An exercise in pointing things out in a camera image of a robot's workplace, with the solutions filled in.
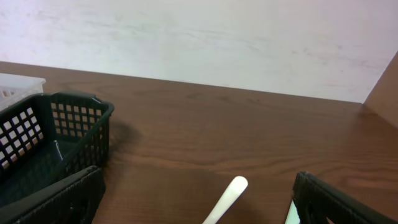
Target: white plastic basket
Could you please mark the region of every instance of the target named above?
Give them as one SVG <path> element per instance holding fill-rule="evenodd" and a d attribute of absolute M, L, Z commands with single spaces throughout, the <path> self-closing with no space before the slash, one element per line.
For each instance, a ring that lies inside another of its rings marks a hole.
<path fill-rule="evenodd" d="M 44 78 L 0 73 L 0 111 L 34 93 L 43 92 Z"/>

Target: wooden table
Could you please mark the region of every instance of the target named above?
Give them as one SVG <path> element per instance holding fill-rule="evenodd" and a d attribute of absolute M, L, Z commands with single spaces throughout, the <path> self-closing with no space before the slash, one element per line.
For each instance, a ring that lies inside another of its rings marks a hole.
<path fill-rule="evenodd" d="M 398 219 L 398 130 L 358 103 L 0 63 L 115 105 L 94 223 L 201 223 L 236 175 L 220 223 L 283 223 L 307 170 Z"/>

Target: white wall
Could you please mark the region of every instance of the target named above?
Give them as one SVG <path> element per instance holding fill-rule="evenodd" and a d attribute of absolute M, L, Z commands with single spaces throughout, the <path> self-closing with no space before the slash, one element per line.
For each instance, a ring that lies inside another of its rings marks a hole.
<path fill-rule="evenodd" d="M 0 60 L 363 102 L 397 0 L 0 0 Z"/>

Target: white handle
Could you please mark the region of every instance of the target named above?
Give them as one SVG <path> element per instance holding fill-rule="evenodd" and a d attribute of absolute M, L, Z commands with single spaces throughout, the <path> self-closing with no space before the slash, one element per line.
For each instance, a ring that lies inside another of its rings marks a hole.
<path fill-rule="evenodd" d="M 244 192 L 244 189 L 246 189 L 247 186 L 248 180 L 246 180 L 246 178 L 241 176 L 235 177 L 228 185 L 203 224 L 216 224 L 236 199 L 238 199 L 238 197 Z"/>

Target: black plastic basket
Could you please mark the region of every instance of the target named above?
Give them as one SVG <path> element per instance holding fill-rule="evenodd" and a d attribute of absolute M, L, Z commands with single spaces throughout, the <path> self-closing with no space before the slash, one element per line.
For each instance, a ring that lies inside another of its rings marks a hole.
<path fill-rule="evenodd" d="M 36 94 L 0 112 L 0 207 L 108 155 L 111 103 L 74 91 Z"/>

